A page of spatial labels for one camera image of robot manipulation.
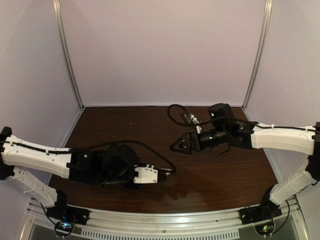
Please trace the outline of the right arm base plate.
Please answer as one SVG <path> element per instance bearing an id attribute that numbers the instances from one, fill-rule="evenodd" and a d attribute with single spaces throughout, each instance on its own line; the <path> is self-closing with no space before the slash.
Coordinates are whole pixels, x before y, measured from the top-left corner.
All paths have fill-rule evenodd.
<path id="1" fill-rule="evenodd" d="M 241 208 L 238 213 L 242 225 L 247 225 L 271 220 L 274 217 L 279 217 L 282 215 L 282 210 L 280 208 L 270 210 L 267 206 L 257 205 Z"/>

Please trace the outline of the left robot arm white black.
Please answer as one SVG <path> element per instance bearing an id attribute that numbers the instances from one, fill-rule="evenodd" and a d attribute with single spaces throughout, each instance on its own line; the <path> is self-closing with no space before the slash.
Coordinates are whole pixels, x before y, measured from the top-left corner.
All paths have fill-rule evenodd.
<path id="1" fill-rule="evenodd" d="M 87 210 L 68 206 L 62 190 L 45 185 L 29 168 L 92 186 L 121 184 L 137 189 L 143 183 L 140 159 L 126 144 L 113 144 L 106 150 L 54 148 L 24 141 L 5 126 L 0 132 L 1 180 L 15 181 L 47 209 L 49 216 L 61 222 Z"/>

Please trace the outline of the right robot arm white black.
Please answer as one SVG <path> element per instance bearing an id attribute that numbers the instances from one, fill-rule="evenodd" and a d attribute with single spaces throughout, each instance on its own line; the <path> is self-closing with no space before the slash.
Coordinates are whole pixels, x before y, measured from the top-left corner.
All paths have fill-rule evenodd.
<path id="1" fill-rule="evenodd" d="M 181 108 L 184 122 L 175 120 L 171 109 Z M 255 207 L 243 208 L 240 215 L 243 223 L 250 216 L 266 221 L 291 196 L 314 186 L 320 181 L 320 124 L 296 127 L 264 124 L 235 118 L 232 108 L 227 103 L 217 103 L 208 108 L 210 120 L 199 122 L 194 115 L 186 111 L 182 105 L 172 104 L 167 109 L 167 116 L 175 124 L 191 127 L 193 132 L 182 135 L 172 143 L 169 149 L 187 155 L 200 152 L 207 148 L 227 144 L 229 148 L 240 149 L 278 149 L 298 152 L 307 155 L 307 162 L 289 177 L 264 193 L 261 202 Z"/>

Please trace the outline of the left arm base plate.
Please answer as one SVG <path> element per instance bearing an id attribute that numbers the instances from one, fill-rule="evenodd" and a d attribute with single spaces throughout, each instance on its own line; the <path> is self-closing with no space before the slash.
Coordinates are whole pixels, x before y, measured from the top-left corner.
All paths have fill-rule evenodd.
<path id="1" fill-rule="evenodd" d="M 54 206 L 47 208 L 46 214 L 53 219 L 85 226 L 91 211 L 74 206 Z"/>

